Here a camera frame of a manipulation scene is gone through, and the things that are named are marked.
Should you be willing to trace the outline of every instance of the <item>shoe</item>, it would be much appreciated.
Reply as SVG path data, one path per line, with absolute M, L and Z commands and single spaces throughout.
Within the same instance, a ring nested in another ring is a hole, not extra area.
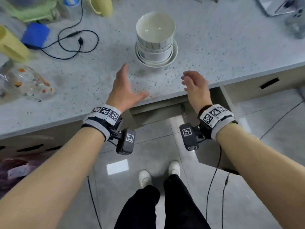
M 168 169 L 168 175 L 177 174 L 180 177 L 180 165 L 179 162 L 173 161 Z
M 145 188 L 148 185 L 153 185 L 152 177 L 145 169 L 139 173 L 139 181 L 142 188 Z

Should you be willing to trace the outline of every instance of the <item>person's left hand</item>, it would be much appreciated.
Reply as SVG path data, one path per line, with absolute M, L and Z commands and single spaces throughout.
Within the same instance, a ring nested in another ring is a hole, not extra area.
M 125 63 L 116 73 L 112 91 L 109 94 L 106 104 L 115 107 L 121 113 L 132 108 L 136 103 L 145 99 L 149 93 L 147 91 L 134 93 L 131 90 L 127 79 L 128 63 Z

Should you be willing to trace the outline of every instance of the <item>floor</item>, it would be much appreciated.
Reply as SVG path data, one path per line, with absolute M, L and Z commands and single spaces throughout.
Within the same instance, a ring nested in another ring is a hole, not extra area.
M 292 89 L 241 102 L 237 105 L 239 122 L 247 131 L 260 138 L 281 116 L 301 101 L 300 95 Z M 305 165 L 304 112 L 305 104 L 302 103 L 262 139 L 264 143 L 302 165 Z M 173 160 L 179 161 L 181 179 L 205 215 L 208 187 L 215 168 L 200 164 L 194 152 L 185 150 L 179 132 L 180 124 L 182 118 L 176 117 L 137 129 L 134 151 L 128 156 L 116 154 L 112 144 L 106 144 L 102 148 L 89 177 L 103 229 L 114 227 L 125 202 L 140 188 L 140 170 L 148 170 L 154 177 L 155 186 L 162 190 L 162 181 L 166 178 L 168 166 Z M 227 172 L 218 170 L 211 188 L 207 220 L 212 229 L 221 228 L 222 190 L 226 176 Z M 156 214 L 156 227 L 163 228 L 163 195 L 156 207 Z M 87 180 L 61 219 L 58 228 L 99 228 Z M 224 228 L 281 227 L 243 178 L 231 174 L 224 196 Z

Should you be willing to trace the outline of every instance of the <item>black pants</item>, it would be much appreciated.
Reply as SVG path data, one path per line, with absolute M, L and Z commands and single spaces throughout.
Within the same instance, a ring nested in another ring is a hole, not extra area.
M 181 179 L 173 174 L 164 182 L 165 229 L 210 229 Z M 114 229 L 155 229 L 155 206 L 160 192 L 148 185 L 139 189 L 123 207 Z

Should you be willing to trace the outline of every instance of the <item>bowl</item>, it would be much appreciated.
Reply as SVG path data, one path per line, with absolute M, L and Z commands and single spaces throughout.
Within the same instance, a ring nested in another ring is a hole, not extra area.
M 139 42 L 152 50 L 166 48 L 173 41 L 175 28 L 168 14 L 158 12 L 143 15 L 136 24 Z
M 169 61 L 165 65 L 156 65 L 156 64 L 145 64 L 141 59 L 139 59 L 139 56 L 137 55 L 137 45 L 135 44 L 135 55 L 137 58 L 137 61 L 141 68 L 143 69 L 149 69 L 150 71 L 159 72 L 167 70 L 175 61 L 177 55 L 178 55 L 178 45 L 176 41 L 173 41 L 173 53 L 171 57 L 169 58 Z
M 170 60 L 170 57 L 171 57 L 172 53 L 173 53 L 173 50 L 171 50 L 170 56 L 169 56 L 165 61 L 163 61 L 163 62 L 153 62 L 153 61 L 149 61 L 149 60 L 143 58 L 143 56 L 142 56 L 141 53 L 139 52 L 139 48 L 138 48 L 138 47 L 136 48 L 136 54 L 137 54 L 137 56 L 139 57 L 139 59 L 140 59 L 142 62 L 144 62 L 144 63 L 147 64 L 147 65 L 158 65 L 158 66 L 166 65 L 166 64 L 168 63 L 168 61 Z
M 145 59 L 147 59 L 148 61 L 152 61 L 152 62 L 156 62 L 156 63 L 160 63 L 160 62 L 164 62 L 165 60 L 167 60 L 172 51 L 173 51 L 173 46 L 171 45 L 170 48 L 162 53 L 158 53 L 158 54 L 154 54 L 154 53 L 149 53 L 147 51 L 142 51 L 139 47 L 138 47 L 139 53 L 141 54 L 141 56 Z
M 148 49 L 147 47 L 142 45 L 142 43 L 139 41 L 139 39 L 137 40 L 137 44 L 138 44 L 139 49 L 141 49 L 142 51 L 146 51 L 148 53 L 153 53 L 153 54 L 158 54 L 158 53 L 162 53 L 164 51 L 167 51 L 172 46 L 173 38 L 172 38 L 172 41 L 170 42 L 169 45 L 167 45 L 165 48 L 160 49 L 160 50 Z

